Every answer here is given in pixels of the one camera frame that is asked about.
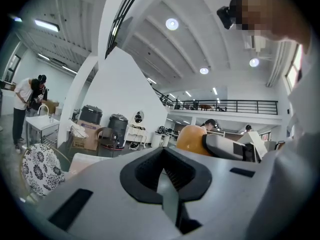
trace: ceiling light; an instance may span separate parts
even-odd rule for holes
[[[50,59],[49,59],[48,57],[46,57],[46,56],[44,56],[44,55],[42,55],[42,54],[40,54],[40,53],[38,53],[38,55],[39,55],[40,57],[46,59],[47,61],[50,61]]]
[[[13,19],[15,22],[22,22],[22,19],[21,18],[19,18],[19,17],[14,17],[14,19]]]
[[[37,24],[40,27],[55,31],[55,32],[59,32],[60,28],[57,24],[53,24],[50,22],[46,22],[44,20],[39,20],[39,19],[35,19],[34,20],[35,24]]]
[[[174,18],[169,18],[166,22],[165,22],[166,27],[168,28],[168,30],[176,30],[179,27],[179,22],[174,19]]]
[[[65,70],[68,70],[68,71],[70,71],[70,72],[72,72],[72,73],[74,73],[74,74],[77,74],[77,72],[76,71],[73,71],[72,69],[70,69],[70,68],[67,68],[66,66],[62,66]]]
[[[253,59],[250,60],[249,64],[250,64],[251,67],[255,68],[255,67],[257,67],[259,65],[259,59],[258,58],[253,58]]]
[[[154,84],[157,84],[155,81],[153,81],[152,79],[150,79],[150,78],[147,78],[149,81],[151,81],[152,83],[154,83]]]
[[[206,67],[203,67],[203,68],[200,69],[200,73],[201,73],[202,75],[206,75],[206,74],[209,73],[209,69],[207,69]]]
[[[113,35],[113,36],[116,35],[116,33],[117,33],[117,31],[118,31],[118,27],[119,27],[119,25],[118,25],[118,26],[115,26],[115,27],[113,28],[113,30],[112,30],[112,35]]]

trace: black slot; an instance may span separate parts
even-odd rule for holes
[[[234,174],[239,174],[239,175],[243,175],[246,177],[250,177],[252,178],[255,175],[255,171],[252,170],[246,170],[246,169],[240,169],[240,168],[232,168],[230,170],[230,172],[234,173]]]
[[[84,208],[93,194],[87,189],[78,189],[50,218],[49,221],[66,231]]]

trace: patterned cushion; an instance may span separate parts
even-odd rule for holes
[[[28,148],[22,160],[22,174],[39,196],[46,196],[65,181],[60,162],[54,151],[43,144]]]

